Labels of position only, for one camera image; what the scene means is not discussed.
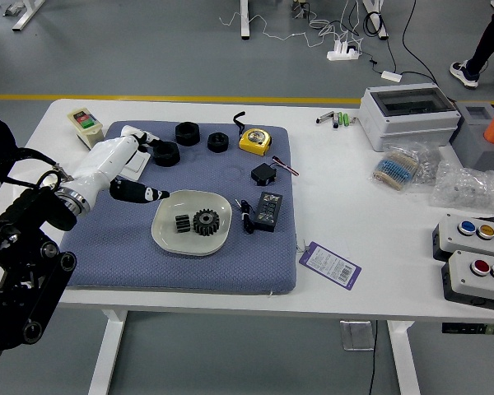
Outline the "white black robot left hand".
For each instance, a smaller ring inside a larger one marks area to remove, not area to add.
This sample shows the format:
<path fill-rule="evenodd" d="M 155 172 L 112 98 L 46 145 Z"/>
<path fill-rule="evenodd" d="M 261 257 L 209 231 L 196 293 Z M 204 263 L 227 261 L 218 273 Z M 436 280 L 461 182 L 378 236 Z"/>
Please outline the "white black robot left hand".
<path fill-rule="evenodd" d="M 112 198 L 123 202 L 149 203 L 168 198 L 166 191 L 117 178 L 140 146 L 154 147 L 160 142 L 150 132 L 125 126 L 120 137 L 99 142 L 91 149 L 72 179 L 61 184 L 57 196 L 75 216 L 87 214 L 98 193 L 106 189 Z"/>

